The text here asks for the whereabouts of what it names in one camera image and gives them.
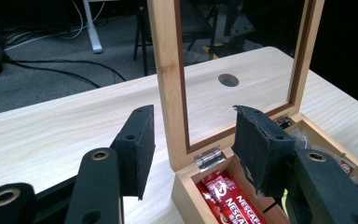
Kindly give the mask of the black stand with striped base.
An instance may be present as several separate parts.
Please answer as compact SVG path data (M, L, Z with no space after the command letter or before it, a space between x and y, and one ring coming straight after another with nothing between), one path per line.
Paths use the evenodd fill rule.
M227 16L224 36L227 36L228 40L223 43L205 46L204 49L210 54L211 59L245 52L246 36L254 31L255 27L243 13Z

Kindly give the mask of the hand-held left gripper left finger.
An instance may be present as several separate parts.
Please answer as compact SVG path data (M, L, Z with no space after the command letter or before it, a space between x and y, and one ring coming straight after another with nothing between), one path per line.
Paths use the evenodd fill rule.
M118 155L121 195L142 200L156 148L154 106L134 109L111 148Z

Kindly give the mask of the wooden tea box glass lid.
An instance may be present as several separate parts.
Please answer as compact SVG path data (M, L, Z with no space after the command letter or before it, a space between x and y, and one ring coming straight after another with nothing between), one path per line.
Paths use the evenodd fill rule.
M172 200L186 224L217 224L196 184L234 178L268 224L358 224L358 159L300 110L324 0L304 0L296 51L264 47L185 66L182 0L147 0L169 160ZM294 138L282 197L257 193L232 149L237 111L265 113Z

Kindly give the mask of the white desk frame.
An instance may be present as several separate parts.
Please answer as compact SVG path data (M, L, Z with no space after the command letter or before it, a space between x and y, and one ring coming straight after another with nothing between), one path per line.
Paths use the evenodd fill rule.
M99 36L98 36L96 28L94 26L93 18L92 18L91 10L90 10L90 3L98 2L99 0L82 0L82 1L83 1L85 15L86 15L86 19L87 19L87 31L89 34L89 41L91 44L91 48L92 48L93 52L96 54L102 53L103 47L101 45Z

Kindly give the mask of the red coffee sachet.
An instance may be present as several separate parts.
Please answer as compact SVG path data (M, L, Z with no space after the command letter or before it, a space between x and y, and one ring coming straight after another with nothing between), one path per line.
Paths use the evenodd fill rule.
M227 173L214 172L201 179L229 224L267 224L250 199Z
M225 222L221 219L221 210L217 202L214 200L210 191L201 182L197 183L196 187L199 190L203 200L207 203L207 205L211 209L213 216L216 218L217 222L219 224L225 224Z

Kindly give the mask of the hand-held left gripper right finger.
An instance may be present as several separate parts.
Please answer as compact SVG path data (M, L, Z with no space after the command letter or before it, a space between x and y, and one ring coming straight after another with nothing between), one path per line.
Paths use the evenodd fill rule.
M235 141L232 146L257 193L282 197L285 188L284 164L295 154L296 142L265 113L245 105L237 111Z

